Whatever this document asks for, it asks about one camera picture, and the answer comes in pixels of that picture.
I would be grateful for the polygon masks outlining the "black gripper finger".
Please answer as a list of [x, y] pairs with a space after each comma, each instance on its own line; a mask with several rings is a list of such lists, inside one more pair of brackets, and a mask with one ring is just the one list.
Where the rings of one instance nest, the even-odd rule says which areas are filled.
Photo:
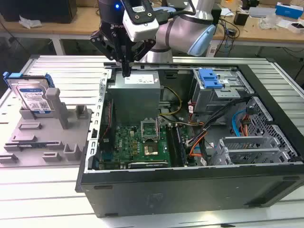
[[90, 42], [109, 60], [115, 60], [116, 64], [122, 69], [123, 77], [126, 77], [125, 51], [123, 51], [118, 30], [95, 31], [90, 37]]
[[134, 61], [141, 60], [145, 54], [155, 45], [154, 39], [148, 39], [139, 42], [132, 42], [127, 40], [126, 42], [126, 77], [131, 74], [131, 69]]

